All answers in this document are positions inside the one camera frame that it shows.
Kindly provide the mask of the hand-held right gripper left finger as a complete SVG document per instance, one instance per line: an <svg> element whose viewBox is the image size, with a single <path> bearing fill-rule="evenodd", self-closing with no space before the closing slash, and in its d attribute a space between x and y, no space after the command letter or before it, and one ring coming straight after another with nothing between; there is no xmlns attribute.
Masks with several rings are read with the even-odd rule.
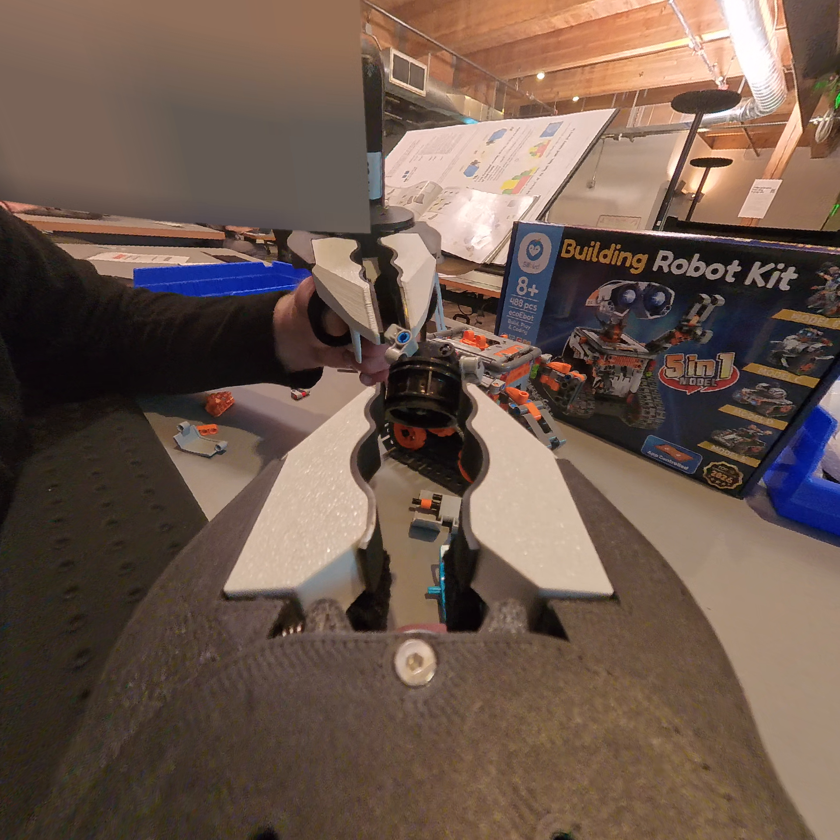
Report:
<svg viewBox="0 0 840 840"><path fill-rule="evenodd" d="M371 477L380 468L381 386L367 388L281 462L224 584L229 599L323 599L347 609L382 572Z"/></svg>

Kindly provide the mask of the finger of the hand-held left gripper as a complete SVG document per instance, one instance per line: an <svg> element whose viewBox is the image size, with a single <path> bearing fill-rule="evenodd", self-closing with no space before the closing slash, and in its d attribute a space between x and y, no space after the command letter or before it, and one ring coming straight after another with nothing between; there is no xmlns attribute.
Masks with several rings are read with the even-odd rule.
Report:
<svg viewBox="0 0 840 840"><path fill-rule="evenodd" d="M436 258L421 236L414 232L384 236L382 245L391 253L383 272L395 289L398 321L415 338L424 326L431 306Z"/></svg>
<svg viewBox="0 0 840 840"><path fill-rule="evenodd" d="M312 275L320 298L354 333L382 343L382 316L374 284L362 266L361 243L353 238L313 238Z"/></svg>

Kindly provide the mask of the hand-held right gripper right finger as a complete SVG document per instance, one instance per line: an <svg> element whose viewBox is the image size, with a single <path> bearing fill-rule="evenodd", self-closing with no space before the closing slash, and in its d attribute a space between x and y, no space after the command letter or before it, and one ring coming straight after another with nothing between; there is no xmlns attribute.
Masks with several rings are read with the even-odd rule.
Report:
<svg viewBox="0 0 840 840"><path fill-rule="evenodd" d="M470 587L486 604L519 601L539 611L552 599L609 598L614 589L560 463L477 385L466 430L480 471L463 499L460 531L476 554Z"/></svg>

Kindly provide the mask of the grey toy connector piece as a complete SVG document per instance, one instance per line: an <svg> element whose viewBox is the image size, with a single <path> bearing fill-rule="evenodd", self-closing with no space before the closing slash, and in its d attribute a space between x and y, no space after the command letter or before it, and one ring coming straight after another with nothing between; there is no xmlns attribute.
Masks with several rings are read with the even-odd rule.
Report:
<svg viewBox="0 0 840 840"><path fill-rule="evenodd" d="M395 383L398 372L426 371L432 363L441 363L462 381L480 385L489 371L484 357L463 343L466 330L465 324L453 322L435 332L413 336L393 325L385 334L389 344L385 354L390 362L388 382Z"/></svg>

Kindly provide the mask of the black toy wheel hub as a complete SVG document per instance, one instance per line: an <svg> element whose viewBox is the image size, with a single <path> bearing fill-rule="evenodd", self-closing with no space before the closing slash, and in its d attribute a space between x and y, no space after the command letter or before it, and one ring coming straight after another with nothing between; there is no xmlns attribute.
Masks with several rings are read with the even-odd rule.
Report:
<svg viewBox="0 0 840 840"><path fill-rule="evenodd" d="M395 362L385 384L385 420L425 430L454 427L463 392L459 357L449 343L423 342Z"/></svg>

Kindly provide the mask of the person's left forearm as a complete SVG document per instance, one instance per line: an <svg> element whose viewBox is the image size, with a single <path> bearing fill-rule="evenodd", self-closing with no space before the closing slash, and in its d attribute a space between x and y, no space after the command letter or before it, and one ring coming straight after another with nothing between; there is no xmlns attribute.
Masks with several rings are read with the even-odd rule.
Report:
<svg viewBox="0 0 840 840"><path fill-rule="evenodd" d="M2 437L24 392L192 393L273 382L311 386L324 363L284 367L272 328L281 295L194 298L124 286L4 209Z"/></svg>

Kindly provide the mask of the person's left hand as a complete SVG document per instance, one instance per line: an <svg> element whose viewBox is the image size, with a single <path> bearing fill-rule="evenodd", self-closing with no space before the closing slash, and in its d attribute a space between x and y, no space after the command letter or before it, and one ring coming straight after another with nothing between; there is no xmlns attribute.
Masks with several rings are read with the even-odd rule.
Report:
<svg viewBox="0 0 840 840"><path fill-rule="evenodd" d="M309 276L294 292L277 301L272 331L279 362L288 372L322 367L352 369L359 373L364 385L384 382L390 370L384 345L362 338L361 356L357 360L350 343L333 347L319 340L308 318L308 304L315 291L314 280Z"/></svg>

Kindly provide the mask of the open instruction booklet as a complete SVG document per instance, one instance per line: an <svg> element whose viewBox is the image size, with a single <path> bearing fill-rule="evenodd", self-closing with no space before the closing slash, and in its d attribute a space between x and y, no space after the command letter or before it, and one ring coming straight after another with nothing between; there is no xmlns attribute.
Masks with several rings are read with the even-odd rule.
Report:
<svg viewBox="0 0 840 840"><path fill-rule="evenodd" d="M386 187L385 200L411 210L417 220L437 230L442 250L483 263L507 240L512 226L536 196L493 194L431 182Z"/></svg>

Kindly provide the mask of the grey block assembly orange pins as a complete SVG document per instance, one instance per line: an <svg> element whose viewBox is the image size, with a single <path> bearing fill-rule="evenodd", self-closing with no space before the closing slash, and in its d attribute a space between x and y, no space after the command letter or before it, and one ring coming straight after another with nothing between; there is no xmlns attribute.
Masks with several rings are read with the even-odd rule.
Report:
<svg viewBox="0 0 840 840"><path fill-rule="evenodd" d="M415 539L434 541L443 529L454 534L459 529L461 499L433 490L423 490L412 499L409 534Z"/></svg>

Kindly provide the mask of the blue plastic separator tool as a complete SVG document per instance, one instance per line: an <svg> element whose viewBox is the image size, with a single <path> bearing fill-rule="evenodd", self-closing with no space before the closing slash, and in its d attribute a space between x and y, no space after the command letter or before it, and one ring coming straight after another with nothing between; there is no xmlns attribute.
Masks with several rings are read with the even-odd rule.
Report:
<svg viewBox="0 0 840 840"><path fill-rule="evenodd" d="M438 609L439 621L445 626L448 625L447 618L447 572L445 557L452 547L453 538L449 536L447 541L439 547L437 564L433 565L433 584L427 588L426 598L435 600Z"/></svg>

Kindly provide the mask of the grey orange tracked toy robot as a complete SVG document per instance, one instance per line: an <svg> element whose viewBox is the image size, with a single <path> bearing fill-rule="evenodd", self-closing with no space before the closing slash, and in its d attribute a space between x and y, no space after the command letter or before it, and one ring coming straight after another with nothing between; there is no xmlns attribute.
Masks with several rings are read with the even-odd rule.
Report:
<svg viewBox="0 0 840 840"><path fill-rule="evenodd" d="M556 362L538 347L467 327L463 343L479 352L488 373L479 389L542 445L555 451L564 441L552 411L553 400L568 402L578 396L585 376L565 363ZM462 496L478 476L476 457L464 461L467 436L466 405L460 402L454 427L425 430L388 423L381 440L389 458Z"/></svg>

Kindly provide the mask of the small grey panel orange pin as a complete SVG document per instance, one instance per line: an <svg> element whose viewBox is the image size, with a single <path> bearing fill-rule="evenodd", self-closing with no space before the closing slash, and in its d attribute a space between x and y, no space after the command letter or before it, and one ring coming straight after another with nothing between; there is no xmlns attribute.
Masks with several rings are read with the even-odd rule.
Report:
<svg viewBox="0 0 840 840"><path fill-rule="evenodd" d="M215 423L194 425L181 422L177 425L173 439L175 446L181 451L206 458L220 455L228 448L227 441L218 436Z"/></svg>

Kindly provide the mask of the large white instruction sheet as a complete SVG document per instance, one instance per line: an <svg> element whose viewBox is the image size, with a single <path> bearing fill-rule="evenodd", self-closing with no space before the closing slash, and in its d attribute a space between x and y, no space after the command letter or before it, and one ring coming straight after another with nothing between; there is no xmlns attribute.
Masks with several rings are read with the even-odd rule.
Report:
<svg viewBox="0 0 840 840"><path fill-rule="evenodd" d="M600 110L410 131L385 160L385 187L431 181L445 188L536 196L519 219L534 221L553 203L613 114ZM505 262L509 237L484 263Z"/></svg>

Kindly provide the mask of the background wooden desk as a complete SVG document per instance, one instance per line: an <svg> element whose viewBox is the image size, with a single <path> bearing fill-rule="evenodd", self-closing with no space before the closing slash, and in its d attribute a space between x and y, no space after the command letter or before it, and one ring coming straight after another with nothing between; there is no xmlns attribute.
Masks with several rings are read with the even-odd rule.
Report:
<svg viewBox="0 0 840 840"><path fill-rule="evenodd" d="M30 213L16 216L53 238L80 240L95 245L173 245L225 247L234 240L224 231L195 224L166 224L136 217L105 216L100 219L50 217Z"/></svg>

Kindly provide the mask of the dark dimpled mat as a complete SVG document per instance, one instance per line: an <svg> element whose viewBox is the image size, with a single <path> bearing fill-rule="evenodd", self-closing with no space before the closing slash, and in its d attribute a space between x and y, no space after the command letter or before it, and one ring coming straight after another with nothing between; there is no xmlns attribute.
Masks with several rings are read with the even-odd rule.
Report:
<svg viewBox="0 0 840 840"><path fill-rule="evenodd" d="M2 833L44 797L112 646L207 521L136 403L28 421L2 533Z"/></svg>

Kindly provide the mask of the dark blue robot kit box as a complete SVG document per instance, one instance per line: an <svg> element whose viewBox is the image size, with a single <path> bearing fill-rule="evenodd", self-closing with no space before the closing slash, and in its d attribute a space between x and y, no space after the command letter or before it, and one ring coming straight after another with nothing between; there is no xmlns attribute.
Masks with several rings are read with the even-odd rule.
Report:
<svg viewBox="0 0 840 840"><path fill-rule="evenodd" d="M564 424L744 497L838 374L838 249L520 222L497 333Z"/></svg>

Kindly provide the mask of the blue storage bin with bags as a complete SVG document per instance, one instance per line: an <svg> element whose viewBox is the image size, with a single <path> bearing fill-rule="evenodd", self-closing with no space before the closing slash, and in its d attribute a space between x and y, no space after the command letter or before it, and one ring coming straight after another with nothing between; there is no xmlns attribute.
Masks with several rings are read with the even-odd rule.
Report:
<svg viewBox="0 0 840 840"><path fill-rule="evenodd" d="M824 478L820 469L833 426L832 419L814 407L763 481L779 515L838 536L839 482Z"/></svg>

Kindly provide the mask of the clear plastic bags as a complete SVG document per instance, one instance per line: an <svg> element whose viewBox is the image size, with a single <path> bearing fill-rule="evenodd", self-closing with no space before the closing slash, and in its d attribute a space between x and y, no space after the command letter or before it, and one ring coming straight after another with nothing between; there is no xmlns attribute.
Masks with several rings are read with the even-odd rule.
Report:
<svg viewBox="0 0 840 840"><path fill-rule="evenodd" d="M839 380L836 380L819 403L819 409L832 419L831 436L822 447L820 469L823 477L839 482Z"/></svg>

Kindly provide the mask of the short black stand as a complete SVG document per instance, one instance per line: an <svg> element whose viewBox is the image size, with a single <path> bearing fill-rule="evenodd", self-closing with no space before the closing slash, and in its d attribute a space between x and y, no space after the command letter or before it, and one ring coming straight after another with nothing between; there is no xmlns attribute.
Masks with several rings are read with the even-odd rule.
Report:
<svg viewBox="0 0 840 840"><path fill-rule="evenodd" d="M721 156L701 156L691 159L689 164L698 170L702 170L702 175L699 181L699 185L697 186L694 196L691 200L691 204L689 205L689 210L686 214L686 218L684 221L688 223L692 220L695 211L697 209L700 200L705 194L706 191L706 184L709 177L709 174L712 170L717 169L724 169L732 165L733 160L732 158L728 157L721 157Z"/></svg>

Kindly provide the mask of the tall black stand pole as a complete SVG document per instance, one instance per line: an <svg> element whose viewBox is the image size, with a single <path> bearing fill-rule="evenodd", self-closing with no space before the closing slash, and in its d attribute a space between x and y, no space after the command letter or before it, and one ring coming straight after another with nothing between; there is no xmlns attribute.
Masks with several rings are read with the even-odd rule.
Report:
<svg viewBox="0 0 840 840"><path fill-rule="evenodd" d="M679 94L671 102L671 108L679 113L692 114L694 116L686 140L683 144L675 169L668 183L662 203L659 206L657 216L653 223L653 230L662 229L670 204L679 186L681 173L686 165L689 153L700 128L704 116L709 113L725 112L734 109L741 101L741 94L734 90L708 89L700 91L688 91Z"/></svg>

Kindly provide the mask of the white wall notice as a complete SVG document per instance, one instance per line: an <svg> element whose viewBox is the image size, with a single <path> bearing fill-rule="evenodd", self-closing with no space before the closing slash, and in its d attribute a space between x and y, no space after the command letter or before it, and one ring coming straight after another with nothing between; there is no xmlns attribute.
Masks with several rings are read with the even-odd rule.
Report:
<svg viewBox="0 0 840 840"><path fill-rule="evenodd" d="M763 219L782 185L781 178L758 178L752 185L738 212L740 219Z"/></svg>

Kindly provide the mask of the silver ventilation duct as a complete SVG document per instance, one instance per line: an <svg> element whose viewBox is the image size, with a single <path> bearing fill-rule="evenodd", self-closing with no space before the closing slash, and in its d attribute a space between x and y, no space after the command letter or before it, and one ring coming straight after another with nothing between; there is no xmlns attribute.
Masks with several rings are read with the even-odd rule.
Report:
<svg viewBox="0 0 840 840"><path fill-rule="evenodd" d="M787 88L775 37L775 2L718 1L752 96L730 110L711 114L705 125L745 123L770 116L784 104Z"/></svg>

